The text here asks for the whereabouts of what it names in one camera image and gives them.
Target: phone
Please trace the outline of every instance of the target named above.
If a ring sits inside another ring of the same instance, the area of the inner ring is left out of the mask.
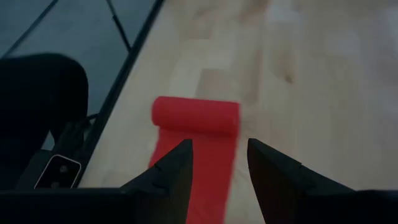
[[[34,189],[72,188],[81,164],[62,155],[54,155],[45,166]]]

